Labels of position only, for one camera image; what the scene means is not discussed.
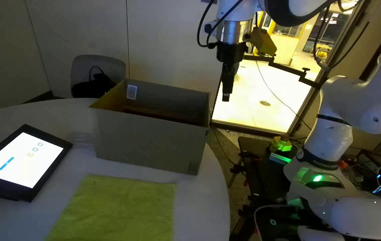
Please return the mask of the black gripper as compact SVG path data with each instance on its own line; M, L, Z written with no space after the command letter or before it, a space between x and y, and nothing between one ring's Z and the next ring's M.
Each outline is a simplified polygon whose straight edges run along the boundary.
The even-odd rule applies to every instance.
M222 101L230 101L230 97L232 94L234 77L238 71L239 63L243 59L244 51L244 43L218 45L216 59L222 63L220 81L223 82L220 86Z

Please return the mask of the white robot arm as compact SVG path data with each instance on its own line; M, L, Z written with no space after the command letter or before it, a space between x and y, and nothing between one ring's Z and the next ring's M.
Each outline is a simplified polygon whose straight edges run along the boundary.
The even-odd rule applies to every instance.
M335 75L322 85L314 128L283 166L287 200L305 204L313 221L297 227L299 241L381 240L381 196L339 169L355 129L381 134L381 54L367 81Z

